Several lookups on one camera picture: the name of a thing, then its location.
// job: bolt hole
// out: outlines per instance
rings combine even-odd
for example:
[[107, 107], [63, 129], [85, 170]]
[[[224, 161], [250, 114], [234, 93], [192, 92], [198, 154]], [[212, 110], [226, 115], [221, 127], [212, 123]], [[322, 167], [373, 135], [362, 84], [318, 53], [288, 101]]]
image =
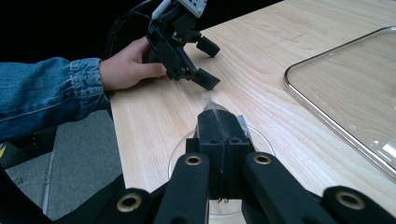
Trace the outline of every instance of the bolt hole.
[[117, 209], [119, 209], [119, 211], [123, 213], [132, 212], [136, 208], [138, 208], [141, 203], [142, 198], [140, 197], [140, 195], [130, 193], [122, 196], [122, 198], [119, 199], [119, 201], [117, 202]]
[[264, 165], [271, 163], [271, 159], [263, 155], [255, 156], [254, 161], [257, 162], [258, 164], [264, 164]]
[[202, 162], [201, 157], [197, 157], [197, 156], [189, 156], [188, 158], [185, 159], [185, 162], [188, 165], [198, 165]]
[[361, 210], [365, 207], [364, 201], [356, 194], [347, 191], [339, 191], [335, 194], [337, 201], [351, 209]]

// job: denim sleeve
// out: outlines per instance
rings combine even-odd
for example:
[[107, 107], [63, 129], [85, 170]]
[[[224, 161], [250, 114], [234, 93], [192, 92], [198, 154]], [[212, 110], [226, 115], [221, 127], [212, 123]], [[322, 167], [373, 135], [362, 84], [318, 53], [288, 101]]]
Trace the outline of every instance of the denim sleeve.
[[0, 63], [0, 143], [109, 108], [99, 62]]

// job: wooden table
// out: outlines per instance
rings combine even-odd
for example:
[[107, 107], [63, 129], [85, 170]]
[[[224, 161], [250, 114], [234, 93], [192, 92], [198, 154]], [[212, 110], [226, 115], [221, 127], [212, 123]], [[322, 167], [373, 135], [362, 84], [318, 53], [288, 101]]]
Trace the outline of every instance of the wooden table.
[[291, 65], [396, 25], [396, 1], [286, 0], [202, 31], [221, 51], [185, 50], [221, 82], [206, 91], [187, 80], [143, 80], [111, 95], [127, 188], [153, 191], [168, 180], [173, 149], [194, 129], [203, 95], [257, 129], [303, 186], [357, 189], [396, 216], [396, 184], [298, 103], [283, 82]]

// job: clear plastic tray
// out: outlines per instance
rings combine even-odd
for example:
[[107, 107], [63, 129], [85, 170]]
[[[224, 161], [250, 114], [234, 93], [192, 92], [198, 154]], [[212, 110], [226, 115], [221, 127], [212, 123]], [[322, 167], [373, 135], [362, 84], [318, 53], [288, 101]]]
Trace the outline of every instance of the clear plastic tray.
[[396, 182], [396, 26], [297, 63], [284, 80], [291, 95]]

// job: human hand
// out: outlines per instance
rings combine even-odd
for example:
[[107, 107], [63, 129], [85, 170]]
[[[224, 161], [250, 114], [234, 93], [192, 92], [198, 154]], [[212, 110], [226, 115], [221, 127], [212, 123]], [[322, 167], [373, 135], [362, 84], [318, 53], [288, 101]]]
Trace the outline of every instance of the human hand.
[[126, 89], [146, 77], [162, 77], [166, 69], [162, 63], [143, 63], [149, 53], [146, 37], [133, 41], [117, 54], [99, 63], [105, 91]]

